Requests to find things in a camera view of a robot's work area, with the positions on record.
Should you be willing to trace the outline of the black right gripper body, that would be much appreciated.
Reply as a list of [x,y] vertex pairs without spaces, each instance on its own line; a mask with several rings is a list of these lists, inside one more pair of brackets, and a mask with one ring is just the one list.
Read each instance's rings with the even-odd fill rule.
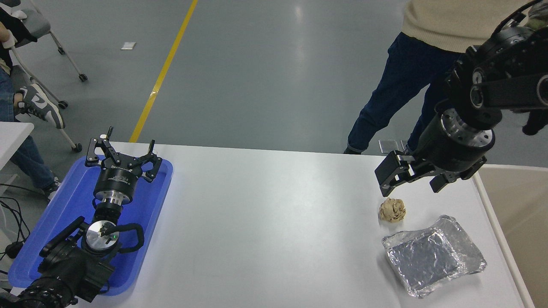
[[464,123],[458,113],[441,113],[426,127],[413,156],[437,168],[463,172],[487,152],[487,131]]

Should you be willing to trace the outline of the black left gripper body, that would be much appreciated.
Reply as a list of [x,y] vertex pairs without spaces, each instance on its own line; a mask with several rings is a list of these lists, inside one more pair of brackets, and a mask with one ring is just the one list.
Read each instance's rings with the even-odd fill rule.
[[93,191],[94,196],[100,198],[108,191],[116,191],[125,195],[125,198],[133,198],[137,180],[141,176],[141,166],[117,166],[112,159],[104,159]]

